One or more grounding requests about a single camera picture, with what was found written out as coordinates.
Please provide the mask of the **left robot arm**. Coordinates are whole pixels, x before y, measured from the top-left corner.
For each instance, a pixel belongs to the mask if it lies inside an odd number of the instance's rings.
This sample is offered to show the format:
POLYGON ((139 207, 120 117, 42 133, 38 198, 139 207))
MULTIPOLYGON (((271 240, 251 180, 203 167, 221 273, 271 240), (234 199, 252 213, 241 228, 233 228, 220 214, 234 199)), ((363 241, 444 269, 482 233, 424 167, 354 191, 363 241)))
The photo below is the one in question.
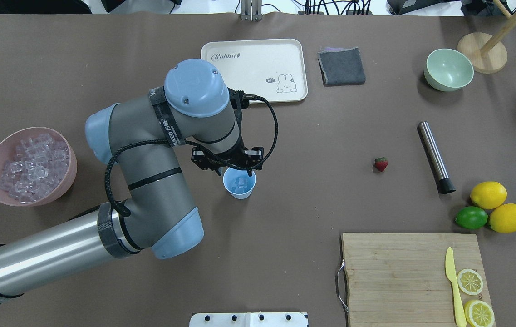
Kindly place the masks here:
POLYGON ((210 62, 188 59, 148 95, 91 115, 86 140, 107 165, 107 202, 0 244, 0 304, 146 248, 166 259, 199 244, 200 214, 173 149, 193 146, 192 161, 202 170, 261 170, 270 153, 248 149, 241 135, 250 101, 265 99, 228 88, 210 62))

